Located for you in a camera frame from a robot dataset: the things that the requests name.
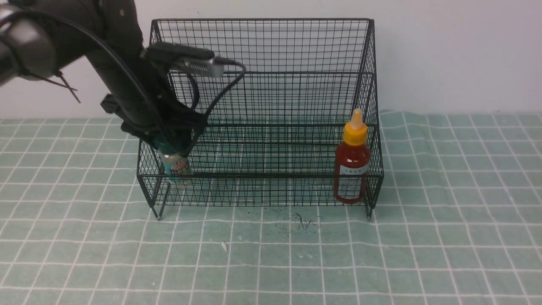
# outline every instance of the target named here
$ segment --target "basket leg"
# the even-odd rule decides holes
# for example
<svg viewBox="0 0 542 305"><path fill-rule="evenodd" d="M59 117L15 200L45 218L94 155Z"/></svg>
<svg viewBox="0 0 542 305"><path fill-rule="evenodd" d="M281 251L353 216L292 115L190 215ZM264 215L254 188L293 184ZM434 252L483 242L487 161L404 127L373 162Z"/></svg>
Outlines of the basket leg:
<svg viewBox="0 0 542 305"><path fill-rule="evenodd" d="M369 204L365 204L365 213L367 214L367 220L371 221L372 219L373 208Z"/></svg>
<svg viewBox="0 0 542 305"><path fill-rule="evenodd" d="M162 201L162 206L160 207L160 212L158 213L158 216L156 217L156 219L158 219L158 221L162 220L162 214L164 214L164 208L166 207L167 197L169 196L170 189L171 189L171 184L168 183L167 184L167 189L166 189L166 194L164 196L164 201Z"/></svg>
<svg viewBox="0 0 542 305"><path fill-rule="evenodd" d="M157 186L160 185L162 178L159 178ZM152 213L154 214L154 217L158 218L158 213L156 212L156 209L154 208L154 205L156 204L156 196L158 195L158 190L154 190L154 196L151 197L149 194L149 190L147 190L147 187L145 186L145 182L143 181L143 177L140 175L137 175L137 181L139 182L139 187L141 187L141 190L143 191L143 195L145 196L145 199L147 200L147 204L149 205L149 208L151 208Z"/></svg>

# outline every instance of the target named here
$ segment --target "white wall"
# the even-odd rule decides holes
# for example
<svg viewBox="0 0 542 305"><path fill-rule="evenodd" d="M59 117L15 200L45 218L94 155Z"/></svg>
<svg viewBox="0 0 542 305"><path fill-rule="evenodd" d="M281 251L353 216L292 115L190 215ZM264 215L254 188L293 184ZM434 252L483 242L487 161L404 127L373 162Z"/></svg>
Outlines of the white wall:
<svg viewBox="0 0 542 305"><path fill-rule="evenodd" d="M376 20L380 109L542 111L540 0L135 0L147 39L166 17L368 17ZM16 79L0 117L97 117L107 93L86 60L64 70L78 88Z"/></svg>

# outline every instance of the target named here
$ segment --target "can label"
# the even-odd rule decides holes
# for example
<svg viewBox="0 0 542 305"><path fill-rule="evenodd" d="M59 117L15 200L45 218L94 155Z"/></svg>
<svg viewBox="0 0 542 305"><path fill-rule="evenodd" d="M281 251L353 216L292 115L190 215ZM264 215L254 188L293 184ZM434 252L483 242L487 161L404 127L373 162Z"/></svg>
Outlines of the can label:
<svg viewBox="0 0 542 305"><path fill-rule="evenodd" d="M190 170L190 164L187 159L182 159L181 161L175 162L171 166L171 174L174 176L182 176Z"/></svg>

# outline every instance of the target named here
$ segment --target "black wire basket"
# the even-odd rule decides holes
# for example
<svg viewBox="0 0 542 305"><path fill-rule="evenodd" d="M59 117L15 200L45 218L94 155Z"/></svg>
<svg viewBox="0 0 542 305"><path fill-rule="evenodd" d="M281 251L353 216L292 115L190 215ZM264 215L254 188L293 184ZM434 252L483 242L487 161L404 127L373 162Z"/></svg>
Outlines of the black wire basket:
<svg viewBox="0 0 542 305"><path fill-rule="evenodd" d="M171 183L158 152L140 142L137 178L159 220L167 205L342 206L333 196L335 149L355 108L363 111L372 152L358 205L372 216L384 178L374 20L160 19L152 21L157 41L211 49L247 67L211 113L184 184ZM221 78L194 76L201 95L195 110L204 112L236 75L226 67ZM168 77L190 105L187 75Z"/></svg>

